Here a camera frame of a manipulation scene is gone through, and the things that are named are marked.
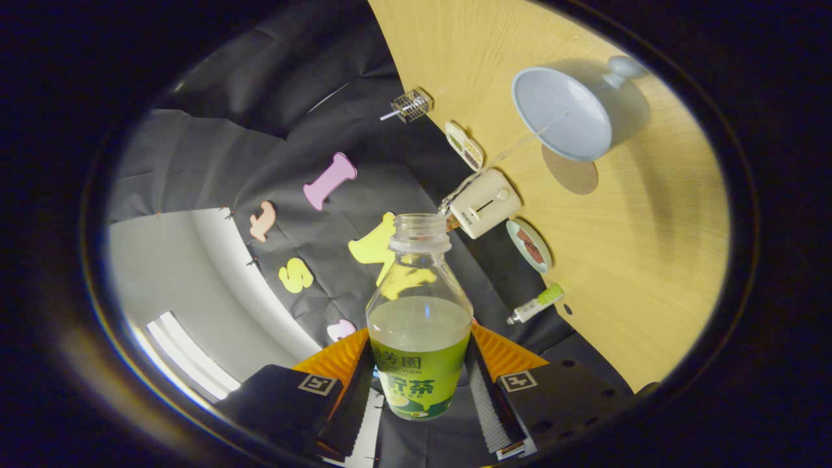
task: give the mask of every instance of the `bottle cap opening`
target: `bottle cap opening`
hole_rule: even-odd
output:
[[[405,253],[446,252],[451,250],[451,240],[446,232],[447,223],[440,215],[412,213],[397,215],[396,232],[390,237],[390,250]]]

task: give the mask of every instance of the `foam letter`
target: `foam letter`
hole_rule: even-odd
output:
[[[310,269],[299,258],[290,258],[286,266],[277,272],[277,277],[283,282],[283,286],[294,294],[303,291],[305,287],[312,286],[312,281],[314,281]]]
[[[251,221],[251,229],[249,232],[254,239],[265,242],[265,234],[275,225],[277,216],[275,215],[275,207],[269,202],[263,201],[260,204],[260,208],[263,208],[263,214],[260,217],[251,215],[249,218],[249,221]]]
[[[332,338],[332,341],[338,341],[355,333],[355,325],[353,325],[353,322],[342,318],[338,323],[327,326],[326,333]]]
[[[359,172],[352,162],[349,162],[342,152],[336,152],[332,157],[332,164],[318,177],[318,180],[304,185],[304,195],[314,209],[321,211],[324,209],[324,200],[333,190],[344,181],[355,179],[358,175]]]
[[[387,274],[387,270],[396,261],[396,254],[388,249],[390,237],[395,234],[396,226],[393,225],[393,219],[396,216],[391,212],[386,212],[381,217],[381,223],[374,227],[372,231],[358,241],[349,241],[347,247],[349,253],[353,254],[355,260],[359,263],[383,263],[379,278],[375,281],[375,285],[381,284],[381,279]]]
[[[391,301],[395,301],[399,299],[401,291],[424,282],[432,283],[434,281],[436,281],[436,275],[427,268],[397,266],[390,278],[381,285],[381,294]]]

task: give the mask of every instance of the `metal rod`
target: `metal rod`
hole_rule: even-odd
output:
[[[387,119],[391,118],[392,116],[398,116],[400,113],[402,113],[400,110],[395,110],[395,111],[392,111],[389,114],[384,114],[383,116],[379,117],[379,120],[387,120]]]

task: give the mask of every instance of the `orange panel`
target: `orange panel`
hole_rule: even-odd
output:
[[[292,367],[296,371],[306,372],[307,374],[338,379],[344,384],[344,389],[341,390],[341,394],[338,395],[338,400],[332,409],[333,413],[338,408],[341,398],[344,398],[344,393],[347,391],[350,381],[353,380],[355,367],[359,363],[361,351],[364,350],[368,337],[367,329],[362,328]]]
[[[542,357],[504,336],[490,331],[476,323],[471,324],[471,332],[477,341],[479,352],[483,355],[485,366],[491,375],[491,381],[497,377],[527,371],[549,363]]]

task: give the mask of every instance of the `plate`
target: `plate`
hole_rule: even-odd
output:
[[[514,246],[529,265],[541,273],[546,273],[552,268],[552,254],[533,227],[521,219],[514,219],[506,222],[506,228]]]

